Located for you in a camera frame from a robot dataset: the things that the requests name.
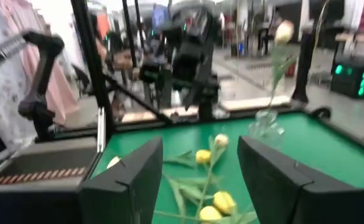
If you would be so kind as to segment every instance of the pink clothing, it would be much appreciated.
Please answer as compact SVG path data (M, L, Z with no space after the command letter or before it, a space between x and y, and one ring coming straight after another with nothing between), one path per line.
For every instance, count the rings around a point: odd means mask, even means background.
M37 14L30 3L24 0L0 0L0 8L7 18L8 24L15 34L23 30L44 32ZM36 46L29 45L21 53L21 59L26 74L32 80L39 61L39 51ZM48 109L56 113L54 121L65 124L66 117L79 110L77 99L58 62L55 62L46 92Z

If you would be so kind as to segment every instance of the green table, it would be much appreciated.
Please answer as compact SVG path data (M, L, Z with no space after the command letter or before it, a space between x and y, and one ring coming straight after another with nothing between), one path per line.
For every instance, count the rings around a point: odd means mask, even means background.
M253 121L253 118L238 119L115 134L107 145L93 176L106 170L106 166L114 156L123 157L154 136L162 136L164 158L167 158L188 150L207 149L208 137L223 133L229 137L229 146L214 172L223 177L221 188L232 194L239 211L242 212L251 205L251 199L240 171L236 150L238 137L248 134L248 126ZM280 114L278 123L286 130L282 147L278 150L338 180L354 187L364 188L363 146L305 113ZM163 171L172 177L205 175L205 171L200 168L194 170L168 164L163 166ZM169 213L178 212L172 190L166 179L161 181L156 210ZM189 215L194 216L195 206L188 206L187 210ZM180 221L154 215L153 223L171 224L180 223Z

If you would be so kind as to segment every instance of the white flower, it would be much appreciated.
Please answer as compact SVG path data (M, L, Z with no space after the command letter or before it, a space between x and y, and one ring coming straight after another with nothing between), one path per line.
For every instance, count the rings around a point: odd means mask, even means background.
M288 43L294 34L294 24L291 21L283 21L276 30L274 41L276 44Z
M229 138L225 134L218 134L215 138L216 147L226 147L229 144Z
M108 165L107 165L107 169L108 168L110 168L110 167L112 167L113 165L115 165L115 164L117 164L119 161L120 161L121 159L118 157L118 156L116 156L116 157L114 157L109 163L108 163Z

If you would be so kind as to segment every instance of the glass vase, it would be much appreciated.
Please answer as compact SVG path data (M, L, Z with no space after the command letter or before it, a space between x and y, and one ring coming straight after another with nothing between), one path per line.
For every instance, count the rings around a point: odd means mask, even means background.
M277 111L261 110L255 115L255 121L250 124L248 131L252 138L279 149L284 136L284 129L277 124Z

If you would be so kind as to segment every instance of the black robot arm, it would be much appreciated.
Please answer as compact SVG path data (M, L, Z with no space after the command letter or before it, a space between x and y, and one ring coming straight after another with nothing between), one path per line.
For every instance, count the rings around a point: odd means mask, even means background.
M56 57L64 48L58 36L26 31L0 44L0 64L17 54L27 44L38 47L40 59L31 84L30 92L19 104L21 116L33 120L39 138L48 137L47 128L52 125L54 112L47 109L45 94Z

